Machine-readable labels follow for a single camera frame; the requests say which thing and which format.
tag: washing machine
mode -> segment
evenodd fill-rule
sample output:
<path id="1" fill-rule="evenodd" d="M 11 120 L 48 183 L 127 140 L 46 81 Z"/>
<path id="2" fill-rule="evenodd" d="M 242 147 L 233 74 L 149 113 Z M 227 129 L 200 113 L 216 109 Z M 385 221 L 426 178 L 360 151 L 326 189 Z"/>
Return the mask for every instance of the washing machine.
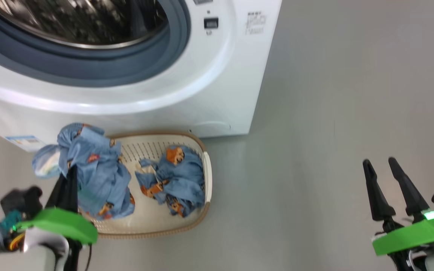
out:
<path id="1" fill-rule="evenodd" d="M 249 132 L 281 0 L 0 0 L 0 136 Z"/>

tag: washing machine bottom panel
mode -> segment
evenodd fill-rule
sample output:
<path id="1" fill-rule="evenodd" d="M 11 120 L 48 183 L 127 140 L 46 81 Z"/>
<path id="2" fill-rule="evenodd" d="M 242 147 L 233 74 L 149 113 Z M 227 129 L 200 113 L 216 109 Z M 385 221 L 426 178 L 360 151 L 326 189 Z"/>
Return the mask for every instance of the washing machine bottom panel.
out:
<path id="1" fill-rule="evenodd" d="M 252 117 L 228 120 L 215 111 L 195 112 L 188 105 L 173 105 L 147 113 L 95 116 L 35 110 L 0 101 L 0 136 L 35 137 L 44 144 L 56 142 L 59 130 L 71 122 L 84 122 L 105 129 L 105 135 L 148 130 L 191 132 L 198 137 L 248 134 Z"/>

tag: washing machine door opening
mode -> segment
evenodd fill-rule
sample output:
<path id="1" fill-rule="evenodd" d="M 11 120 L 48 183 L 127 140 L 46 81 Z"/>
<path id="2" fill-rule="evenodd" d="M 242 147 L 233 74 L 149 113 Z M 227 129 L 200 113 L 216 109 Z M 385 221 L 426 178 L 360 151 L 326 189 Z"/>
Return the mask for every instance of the washing machine door opening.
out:
<path id="1" fill-rule="evenodd" d="M 111 87 L 183 53 L 185 0 L 0 0 L 0 65 L 54 84 Z"/>

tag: yellow wire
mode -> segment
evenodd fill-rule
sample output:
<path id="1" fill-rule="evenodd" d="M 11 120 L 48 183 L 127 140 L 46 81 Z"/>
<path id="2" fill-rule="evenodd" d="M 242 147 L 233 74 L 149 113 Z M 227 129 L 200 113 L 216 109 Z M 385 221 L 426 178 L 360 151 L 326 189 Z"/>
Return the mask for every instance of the yellow wire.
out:
<path id="1" fill-rule="evenodd" d="M 19 241 L 21 241 L 21 239 L 24 238 L 24 233 L 21 233 L 20 235 L 18 235 L 16 238 L 14 238 L 11 243 L 9 244 L 9 250 L 13 251 L 14 247 L 19 243 Z"/>

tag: blue and white sticker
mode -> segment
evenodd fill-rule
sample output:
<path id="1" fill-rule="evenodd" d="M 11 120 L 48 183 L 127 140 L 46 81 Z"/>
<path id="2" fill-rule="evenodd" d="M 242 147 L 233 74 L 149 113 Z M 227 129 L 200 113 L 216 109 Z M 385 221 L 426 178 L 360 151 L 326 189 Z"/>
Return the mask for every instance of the blue and white sticker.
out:
<path id="1" fill-rule="evenodd" d="M 21 135 L 19 137 L 6 137 L 12 144 L 24 149 L 25 151 L 38 151 L 46 146 L 46 144 L 32 135 Z"/>

